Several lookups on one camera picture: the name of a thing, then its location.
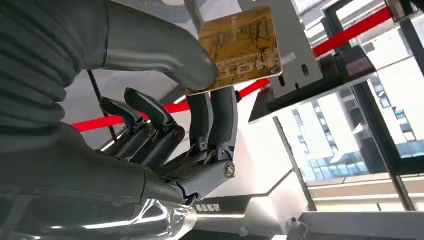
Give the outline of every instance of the window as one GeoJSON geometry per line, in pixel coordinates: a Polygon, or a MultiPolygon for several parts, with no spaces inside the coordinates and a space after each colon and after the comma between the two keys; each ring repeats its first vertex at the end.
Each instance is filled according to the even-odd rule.
{"type": "Polygon", "coordinates": [[[357,107],[347,109],[340,95],[356,102],[355,96],[343,90],[277,114],[306,182],[381,173],[384,169],[362,112],[357,107]]]}

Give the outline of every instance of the red rope barrier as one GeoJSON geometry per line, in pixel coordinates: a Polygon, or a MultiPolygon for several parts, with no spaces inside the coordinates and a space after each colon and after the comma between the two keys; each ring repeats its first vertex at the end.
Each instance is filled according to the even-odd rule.
{"type": "MultiPolygon", "coordinates": [[[[347,43],[350,39],[359,36],[360,34],[372,29],[373,27],[383,23],[384,21],[390,19],[392,17],[392,13],[388,7],[385,7],[369,17],[357,22],[355,25],[352,25],[348,29],[340,32],[339,34],[331,37],[327,41],[321,43],[320,45],[313,48],[313,53],[316,57],[319,57],[322,54],[327,53],[328,51],[340,47],[344,43],[347,43]]],[[[252,92],[265,87],[268,85],[270,81],[267,78],[260,79],[250,84],[249,86],[240,90],[240,97],[244,98],[245,96],[251,94],[252,92]]],[[[181,103],[170,103],[165,105],[166,109],[170,113],[176,113],[181,111],[189,110],[189,104],[187,102],[181,103]]],[[[104,128],[116,124],[122,124],[124,121],[119,116],[106,116],[99,117],[92,120],[76,122],[72,124],[72,126],[78,129],[80,132],[90,131],[98,128],[104,128]]]]}

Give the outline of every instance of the white panel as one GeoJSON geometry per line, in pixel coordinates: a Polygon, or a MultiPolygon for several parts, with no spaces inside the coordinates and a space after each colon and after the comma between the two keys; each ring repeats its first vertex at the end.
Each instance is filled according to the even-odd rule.
{"type": "Polygon", "coordinates": [[[303,87],[323,77],[291,1],[238,0],[238,2],[242,10],[271,6],[280,57],[282,62],[284,59],[291,59],[282,66],[285,86],[280,85],[278,77],[269,78],[276,97],[295,91],[295,84],[303,87]],[[308,75],[302,72],[303,64],[308,68],[308,75]]]}

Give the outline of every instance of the card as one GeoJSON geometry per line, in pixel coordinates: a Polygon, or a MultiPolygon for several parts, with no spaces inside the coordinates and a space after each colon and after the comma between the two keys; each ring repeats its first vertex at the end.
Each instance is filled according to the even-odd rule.
{"type": "Polygon", "coordinates": [[[219,69],[213,84],[201,94],[247,81],[280,75],[283,71],[270,6],[206,21],[199,39],[219,69]]]}

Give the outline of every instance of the chrome surface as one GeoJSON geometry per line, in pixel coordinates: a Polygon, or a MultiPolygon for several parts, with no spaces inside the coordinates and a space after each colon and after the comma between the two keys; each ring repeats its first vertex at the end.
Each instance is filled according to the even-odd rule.
{"type": "Polygon", "coordinates": [[[196,223],[191,207],[0,193],[0,239],[176,240],[196,223]]]}

